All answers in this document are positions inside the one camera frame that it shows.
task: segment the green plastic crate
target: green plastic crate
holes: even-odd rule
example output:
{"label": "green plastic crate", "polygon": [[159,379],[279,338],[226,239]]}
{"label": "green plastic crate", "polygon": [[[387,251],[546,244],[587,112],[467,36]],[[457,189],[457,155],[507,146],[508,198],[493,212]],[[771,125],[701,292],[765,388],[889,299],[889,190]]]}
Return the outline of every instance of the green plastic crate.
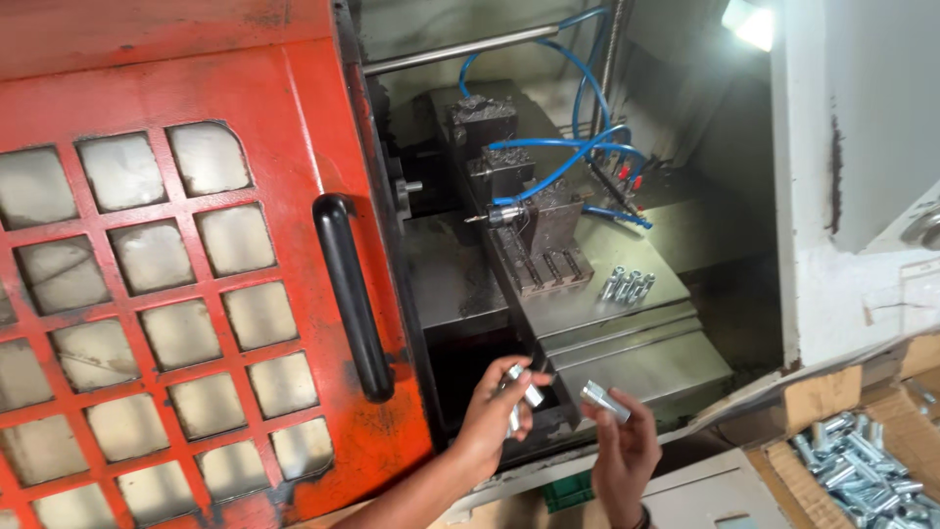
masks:
{"label": "green plastic crate", "polygon": [[593,500],[594,490],[590,487],[590,471],[570,475],[543,485],[541,496],[545,499],[549,514]]}

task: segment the fingernail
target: fingernail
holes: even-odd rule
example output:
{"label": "fingernail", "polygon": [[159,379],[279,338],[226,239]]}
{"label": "fingernail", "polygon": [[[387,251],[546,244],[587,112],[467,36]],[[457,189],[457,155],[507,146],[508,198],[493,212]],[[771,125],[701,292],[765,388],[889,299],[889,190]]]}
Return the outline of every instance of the fingernail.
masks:
{"label": "fingernail", "polygon": [[606,409],[598,409],[597,415],[595,415],[594,422],[598,426],[607,426],[610,425],[612,421],[610,413]]}

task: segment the hand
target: hand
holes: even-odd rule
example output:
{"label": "hand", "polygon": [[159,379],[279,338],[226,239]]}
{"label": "hand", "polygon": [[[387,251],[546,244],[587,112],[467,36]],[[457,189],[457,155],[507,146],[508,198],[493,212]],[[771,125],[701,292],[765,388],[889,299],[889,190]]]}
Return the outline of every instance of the hand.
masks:
{"label": "hand", "polygon": [[470,406],[463,416],[461,433],[448,451],[458,455],[463,467],[471,473],[474,484],[496,472],[513,406],[519,404],[522,427],[512,437],[522,441],[532,429],[532,409],[526,403],[520,404],[520,401],[529,384],[547,386],[552,381],[551,375],[532,373],[526,369],[506,389],[499,391],[499,383],[510,367],[517,363],[526,367],[531,362],[531,359],[519,356],[497,359],[486,369],[483,379],[473,391]]}
{"label": "hand", "polygon": [[650,482],[663,450],[656,440],[652,411],[634,397],[617,389],[608,394],[630,412],[620,425],[606,409],[581,404],[581,411],[597,423],[600,454],[591,473],[591,486],[614,529],[632,529],[643,518],[640,499]]}

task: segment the orange machine door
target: orange machine door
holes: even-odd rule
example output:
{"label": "orange machine door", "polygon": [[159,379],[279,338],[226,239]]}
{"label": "orange machine door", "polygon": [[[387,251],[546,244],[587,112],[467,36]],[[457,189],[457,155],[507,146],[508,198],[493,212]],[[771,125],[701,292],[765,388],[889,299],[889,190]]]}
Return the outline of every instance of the orange machine door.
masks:
{"label": "orange machine door", "polygon": [[[431,451],[337,50],[0,84],[0,527],[277,527]],[[311,215],[339,192],[394,395]]]}

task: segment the blue tubing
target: blue tubing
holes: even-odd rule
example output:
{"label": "blue tubing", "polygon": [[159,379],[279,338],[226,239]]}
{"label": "blue tubing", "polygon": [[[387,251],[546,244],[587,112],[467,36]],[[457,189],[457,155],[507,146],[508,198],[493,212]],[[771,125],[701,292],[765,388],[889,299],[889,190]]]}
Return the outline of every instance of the blue tubing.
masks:
{"label": "blue tubing", "polygon": [[461,66],[461,77],[460,77],[460,80],[457,82],[457,86],[461,88],[461,92],[463,92],[463,97],[470,97],[470,92],[467,90],[467,85],[465,84],[465,80],[467,77],[467,69],[470,68],[470,64],[478,56],[479,54],[472,54],[463,62],[463,66]]}
{"label": "blue tubing", "polygon": [[546,39],[538,39],[536,40],[536,42],[538,42],[542,46],[548,46],[549,48],[553,48],[554,50],[558,51],[560,54],[567,57],[569,61],[574,63],[574,66],[577,66],[578,69],[581,70],[581,72],[585,75],[587,80],[590,82],[591,86],[594,88],[594,95],[597,96],[597,100],[601,102],[601,113],[603,114],[603,126],[604,128],[609,129],[610,128],[610,109],[607,108],[607,101],[603,98],[603,90],[601,90],[601,84],[598,83],[597,79],[594,78],[594,74],[591,73],[590,68],[588,68],[588,65],[581,62],[581,59],[579,59],[577,56],[575,56],[575,54],[569,51],[568,48],[562,46],[561,44],[557,42],[553,42],[551,40],[546,40]]}
{"label": "blue tubing", "polygon": [[[594,39],[594,45],[591,46],[590,55],[587,56],[587,67],[593,68],[594,61],[597,60],[597,56],[601,53],[601,44],[603,42],[603,35],[607,30],[607,16],[601,18],[601,21],[598,23],[597,27],[597,37]],[[588,83],[588,78],[586,76],[581,77],[581,83],[578,84],[578,92],[574,95],[574,110],[572,111],[572,137],[574,139],[578,138],[578,118],[581,113],[581,98],[584,96],[585,85]]]}
{"label": "blue tubing", "polygon": [[559,22],[558,29],[565,29],[566,27],[571,27],[575,24],[580,24],[583,21],[591,17],[596,17],[599,15],[606,16],[607,13],[609,12],[610,12],[610,9],[608,8],[602,8],[602,7],[591,8],[586,11],[582,11],[574,16],[568,17],[565,20]]}
{"label": "blue tubing", "polygon": [[[506,141],[497,141],[489,145],[490,149],[506,149],[508,147],[535,147],[540,145],[554,146],[554,147],[584,147],[588,144],[588,141],[584,139],[558,139],[555,137],[546,137],[546,138],[526,138],[526,139],[508,139]],[[636,180],[636,175],[639,174],[640,169],[643,168],[643,163],[646,162],[646,158],[643,156],[643,153],[629,145],[621,145],[619,143],[595,143],[591,149],[604,149],[605,151],[620,151],[627,152],[638,157],[639,163],[636,164],[633,172],[630,175],[629,185],[633,185],[634,180]]]}
{"label": "blue tubing", "polygon": [[612,216],[613,218],[618,218],[620,220],[628,220],[630,222],[633,222],[634,224],[638,224],[639,226],[646,228],[647,230],[652,228],[652,223],[649,222],[648,220],[640,218],[638,216],[633,216],[627,213],[623,213],[622,211],[599,208],[597,206],[592,206],[588,204],[585,204],[584,208],[582,209],[587,213],[593,213],[593,214],[603,215],[603,216]]}
{"label": "blue tubing", "polygon": [[[608,137],[608,136],[610,136],[610,135],[612,135],[612,134],[614,134],[614,133],[616,133],[616,132],[619,132],[619,131],[621,131],[621,130],[623,130],[623,129],[626,129],[626,128],[627,128],[626,125],[617,125],[617,126],[614,126],[614,127],[610,127],[609,129],[607,129],[607,130],[601,132],[600,134],[596,135],[594,138],[592,138],[592,139],[590,139],[590,140],[588,140],[588,141],[583,142],[583,143],[582,143],[582,147],[581,147],[580,149],[578,149],[578,151],[574,154],[574,156],[572,156],[571,158],[569,158],[568,161],[566,161],[564,164],[562,164],[560,168],[555,169],[555,172],[553,172],[552,174],[548,175],[548,177],[546,177],[544,180],[542,180],[541,182],[539,182],[539,183],[533,185],[532,187],[530,187],[530,188],[528,188],[526,191],[523,191],[522,193],[516,195],[515,197],[500,197],[500,198],[497,198],[497,199],[493,199],[493,204],[496,204],[496,205],[507,205],[507,204],[512,204],[512,203],[514,203],[514,202],[517,202],[517,201],[519,201],[519,200],[528,199],[528,198],[531,197],[532,195],[535,195],[535,194],[538,193],[539,191],[542,191],[545,187],[548,187],[549,184],[551,184],[552,182],[554,182],[555,180],[557,180],[558,177],[561,176],[561,175],[562,175],[566,170],[568,170],[572,165],[574,165],[574,163],[577,162],[578,159],[580,159],[582,156],[584,156],[585,154],[587,154],[588,152],[590,152],[590,150],[593,149],[595,145],[597,145],[598,143],[601,143],[601,140],[603,140],[604,138],[606,138],[606,137]],[[500,149],[500,148],[501,148],[501,143],[506,143],[506,142],[491,143],[491,144],[490,144],[490,148],[491,148],[491,149]]]}

